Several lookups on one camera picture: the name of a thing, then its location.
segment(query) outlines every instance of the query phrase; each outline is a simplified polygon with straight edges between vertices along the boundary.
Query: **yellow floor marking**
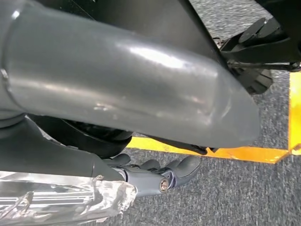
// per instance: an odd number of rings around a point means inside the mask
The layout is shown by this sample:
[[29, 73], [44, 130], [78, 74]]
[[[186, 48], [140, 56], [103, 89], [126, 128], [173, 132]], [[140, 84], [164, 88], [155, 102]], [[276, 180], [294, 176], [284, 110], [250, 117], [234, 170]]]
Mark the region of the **yellow floor marking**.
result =
[[290, 77], [289, 150], [301, 154], [301, 73]]
[[[276, 163], [290, 153], [301, 155], [301, 73], [292, 73], [290, 80], [289, 149], [260, 147], [221, 148], [216, 153], [207, 149], [206, 157]], [[195, 152], [166, 145], [151, 138], [133, 137], [127, 148], [199, 155]]]
[[[128, 148], [138, 148], [143, 150], [170, 152], [179, 154], [200, 155], [195, 152], [180, 149], [174, 146], [166, 145], [151, 138], [133, 137], [127, 145]], [[217, 152], [212, 152], [207, 149], [206, 157], [237, 159], [245, 161], [259, 161], [266, 163], [276, 163], [280, 159], [289, 154], [287, 150], [259, 148], [259, 147], [238, 147], [238, 148], [221, 148]]]

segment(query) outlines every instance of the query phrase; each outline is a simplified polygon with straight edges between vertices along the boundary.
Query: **gray carpet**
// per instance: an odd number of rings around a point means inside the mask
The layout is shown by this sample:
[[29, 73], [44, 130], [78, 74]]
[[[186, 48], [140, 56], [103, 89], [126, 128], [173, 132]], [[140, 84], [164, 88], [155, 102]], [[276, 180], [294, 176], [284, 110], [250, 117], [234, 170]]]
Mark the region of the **gray carpet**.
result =
[[[267, 15], [253, 0], [192, 0], [213, 36], [229, 37]], [[262, 135], [253, 145], [287, 148], [289, 75], [275, 72], [275, 84], [255, 97]], [[134, 163], [161, 164], [183, 155], [127, 150]], [[276, 165], [201, 158], [189, 185], [167, 195], [137, 199], [122, 217], [106, 226], [299, 226], [301, 225], [301, 159], [290, 156]]]

